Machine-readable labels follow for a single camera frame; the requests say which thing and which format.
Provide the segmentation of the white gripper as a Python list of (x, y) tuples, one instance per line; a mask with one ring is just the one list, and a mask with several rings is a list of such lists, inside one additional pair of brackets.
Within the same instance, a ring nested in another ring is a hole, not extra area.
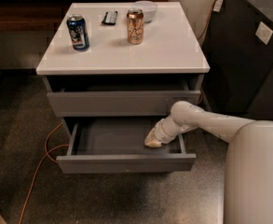
[(144, 144), (151, 148), (161, 147), (162, 144), (168, 144), (175, 137), (183, 133), (186, 126), (177, 123), (172, 115), (160, 120), (144, 139)]

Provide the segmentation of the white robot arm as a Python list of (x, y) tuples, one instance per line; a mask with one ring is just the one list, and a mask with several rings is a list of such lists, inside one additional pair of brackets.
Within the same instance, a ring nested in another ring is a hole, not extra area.
[(273, 121), (212, 113), (180, 101), (144, 144), (161, 147), (196, 128), (228, 143), (224, 224), (273, 224)]

